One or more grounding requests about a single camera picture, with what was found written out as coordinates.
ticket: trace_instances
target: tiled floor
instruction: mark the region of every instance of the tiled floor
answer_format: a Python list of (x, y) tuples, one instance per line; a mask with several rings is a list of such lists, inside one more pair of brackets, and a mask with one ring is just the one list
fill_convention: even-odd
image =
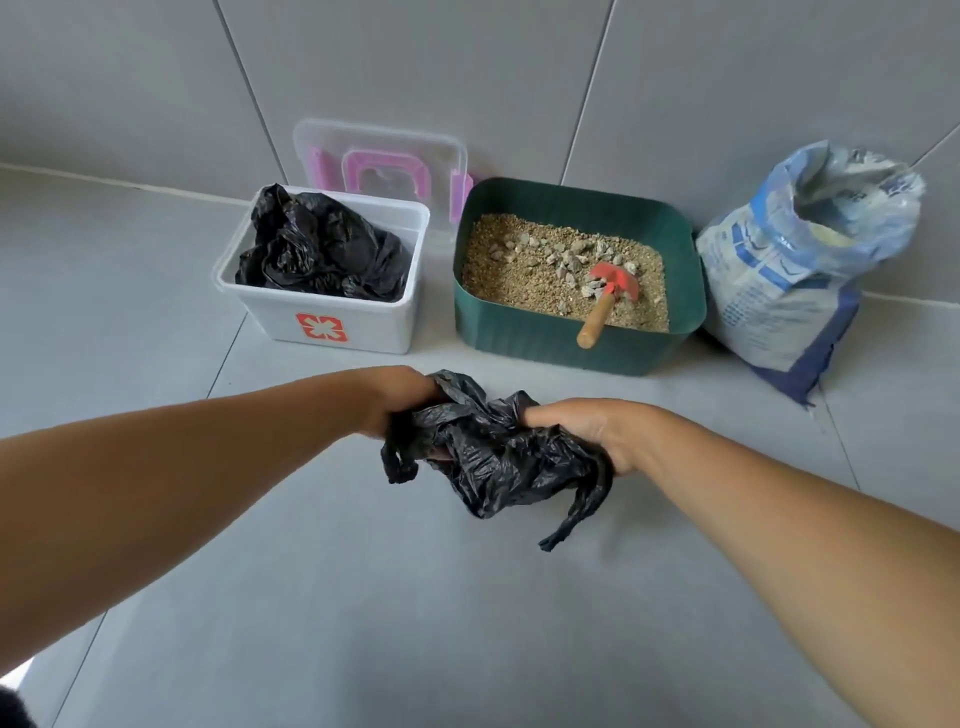
[[(474, 352), (453, 329), (443, 244), (427, 253), (409, 355), (283, 344), (241, 327), (207, 279), (241, 213), (0, 173), (0, 304), (25, 312), (0, 320), (16, 342), (0, 352), (0, 434), (404, 362), (467, 372), (497, 395), (652, 401), (960, 525), (948, 446), (960, 312), (866, 302), (814, 414), (696, 341), (640, 379)], [(434, 473), (390, 486), (376, 443), (349, 438), (45, 653), (25, 693), (59, 728), (860, 725), (649, 484), (619, 481), (544, 555), (536, 541), (563, 516), (559, 500), (477, 522)]]

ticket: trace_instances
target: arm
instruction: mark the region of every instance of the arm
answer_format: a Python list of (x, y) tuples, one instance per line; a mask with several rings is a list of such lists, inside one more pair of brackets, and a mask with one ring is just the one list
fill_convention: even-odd
[(407, 367), (0, 440), (0, 674), (146, 586), (287, 475), (435, 395)]
[(874, 725), (956, 725), (960, 534), (650, 405), (568, 400), (526, 420), (647, 473)]

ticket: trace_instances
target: green bin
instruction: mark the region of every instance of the green bin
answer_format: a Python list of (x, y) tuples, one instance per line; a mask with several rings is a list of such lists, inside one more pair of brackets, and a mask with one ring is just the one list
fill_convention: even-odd
[[(470, 233), (481, 215), (513, 213), (533, 223), (617, 235), (654, 248), (663, 257), (669, 333), (606, 327), (596, 346), (577, 346), (582, 322), (491, 303), (463, 287)], [(704, 322), (707, 300), (693, 230), (666, 203), (556, 184), (493, 178), (470, 190), (457, 230), (453, 259), (457, 332), (469, 346), (520, 359), (612, 374), (641, 376), (665, 360)]]

